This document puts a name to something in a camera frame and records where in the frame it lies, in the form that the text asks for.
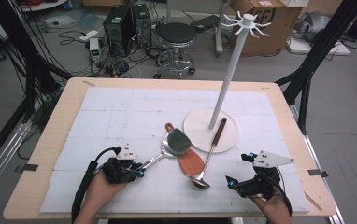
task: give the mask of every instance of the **round white base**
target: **round white base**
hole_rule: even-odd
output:
[[[208,125],[213,112],[213,108],[200,108],[191,112],[184,120],[184,132],[191,139],[194,147],[209,152],[211,150],[211,142],[219,129],[222,118],[227,118],[220,140],[213,150],[213,153],[222,153],[236,144],[239,130],[234,119],[223,111],[220,111],[213,130],[210,130]]]

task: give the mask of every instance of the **ladle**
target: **ladle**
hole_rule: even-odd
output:
[[[161,158],[178,158],[190,149],[191,140],[180,129],[173,129],[162,140],[161,154],[146,161],[139,170],[145,170]]]
[[[190,176],[190,179],[192,180],[193,184],[196,187],[198,187],[199,189],[208,189],[208,188],[210,188],[210,185],[207,182],[205,182],[205,180],[203,179],[203,175],[205,173],[208,160],[210,159],[211,154],[213,153],[213,149],[214,149],[214,147],[217,145],[217,143],[220,140],[220,136],[221,136],[222,130],[224,129],[224,126],[225,126],[226,122],[227,122],[227,118],[223,118],[221,120],[219,129],[217,130],[216,135],[214,136],[213,142],[211,143],[211,150],[208,153],[208,156],[207,156],[207,159],[206,159],[206,162],[205,162],[205,166],[204,166],[204,169],[202,170],[201,174],[198,177]]]

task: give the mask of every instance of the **wooden handle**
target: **wooden handle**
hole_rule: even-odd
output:
[[[173,124],[171,124],[171,123],[166,123],[165,124],[165,128],[167,129],[168,132],[170,132],[173,129],[175,129],[175,127],[173,127]]]
[[[223,118],[221,120],[219,129],[217,130],[216,135],[214,136],[213,142],[211,143],[212,146],[216,146],[217,143],[219,142],[222,130],[224,129],[226,122],[227,122],[227,118]]]

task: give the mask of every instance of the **round stool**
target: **round stool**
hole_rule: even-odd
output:
[[[196,39],[196,31],[192,26],[172,22],[161,26],[158,31],[158,40],[163,45],[168,46],[158,57],[158,74],[154,78],[161,78],[161,68],[178,72],[179,78],[182,78],[182,72],[188,69],[188,74],[195,72],[193,59],[183,49],[190,46]]]

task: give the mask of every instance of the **kitchen utensil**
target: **kitchen utensil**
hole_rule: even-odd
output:
[[[161,154],[146,161],[139,170],[145,170],[162,158],[178,158],[190,149],[191,140],[179,129],[173,129],[163,139]]]
[[[213,153],[213,149],[217,145],[217,143],[219,142],[222,130],[224,129],[224,126],[225,126],[226,122],[227,122],[227,118],[223,118],[221,120],[219,129],[217,130],[216,135],[214,136],[213,142],[211,143],[211,150],[208,153],[208,156],[207,156],[207,159],[206,159],[206,162],[205,162],[205,166],[204,166],[201,174],[198,177],[190,176],[190,179],[192,180],[193,184],[196,187],[198,187],[199,189],[208,189],[208,188],[210,188],[210,185],[207,182],[204,181],[203,175],[205,173],[208,160],[210,159],[210,156]]]
[[[174,129],[173,124],[166,123],[165,125],[168,132]],[[202,158],[194,152],[192,149],[188,149],[186,153],[178,158],[179,166],[181,167],[182,172],[186,175],[197,175],[202,172],[205,164]]]

